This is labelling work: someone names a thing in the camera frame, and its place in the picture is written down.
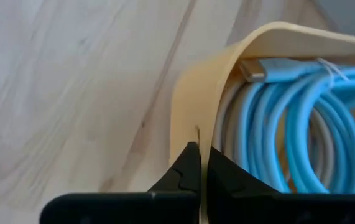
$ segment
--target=light wooden surface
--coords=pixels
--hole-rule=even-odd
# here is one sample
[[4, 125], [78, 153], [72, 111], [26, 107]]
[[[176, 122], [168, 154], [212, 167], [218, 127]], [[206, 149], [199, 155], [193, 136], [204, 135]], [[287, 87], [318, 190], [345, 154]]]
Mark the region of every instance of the light wooden surface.
[[276, 20], [328, 29], [306, 0], [0, 0], [0, 223], [148, 189], [179, 74]]

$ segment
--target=coiled cable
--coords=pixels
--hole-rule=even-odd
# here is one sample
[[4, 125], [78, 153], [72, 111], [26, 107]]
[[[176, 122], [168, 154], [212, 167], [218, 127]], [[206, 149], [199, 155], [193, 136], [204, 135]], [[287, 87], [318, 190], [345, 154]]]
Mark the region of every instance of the coiled cable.
[[[262, 82], [237, 82], [224, 92], [213, 145], [281, 192], [291, 191], [291, 177], [297, 192], [355, 194], [355, 121], [349, 111], [355, 108], [355, 67], [326, 69], [320, 62], [282, 58], [259, 63]], [[285, 174], [275, 146], [283, 114]]]

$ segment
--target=metal connector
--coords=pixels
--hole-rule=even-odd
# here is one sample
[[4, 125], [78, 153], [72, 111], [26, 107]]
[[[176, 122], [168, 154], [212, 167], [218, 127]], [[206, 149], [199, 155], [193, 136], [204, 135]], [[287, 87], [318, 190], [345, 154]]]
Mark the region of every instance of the metal connector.
[[242, 60], [239, 68], [248, 82], [264, 82], [267, 76], [258, 60]]

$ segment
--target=wooden floor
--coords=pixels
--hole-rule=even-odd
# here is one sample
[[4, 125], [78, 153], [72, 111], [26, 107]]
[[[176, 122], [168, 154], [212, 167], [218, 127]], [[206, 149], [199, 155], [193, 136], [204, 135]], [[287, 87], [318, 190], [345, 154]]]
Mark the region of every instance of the wooden floor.
[[0, 223], [147, 190], [179, 74], [271, 21], [331, 29], [308, 0], [0, 0]]

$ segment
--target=blue usb cable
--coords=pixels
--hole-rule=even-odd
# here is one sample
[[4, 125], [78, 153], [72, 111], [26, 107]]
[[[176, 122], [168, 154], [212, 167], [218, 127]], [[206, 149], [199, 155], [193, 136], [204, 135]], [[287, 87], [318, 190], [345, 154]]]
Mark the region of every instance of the blue usb cable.
[[[254, 177], [281, 192], [290, 192], [275, 148], [283, 112], [285, 150], [290, 175], [301, 193], [355, 194], [355, 67], [339, 67], [349, 79], [319, 62], [259, 60], [262, 82], [245, 84], [234, 138], [236, 162]], [[308, 124], [316, 110], [333, 137], [335, 163], [331, 185], [316, 176], [308, 156]]]

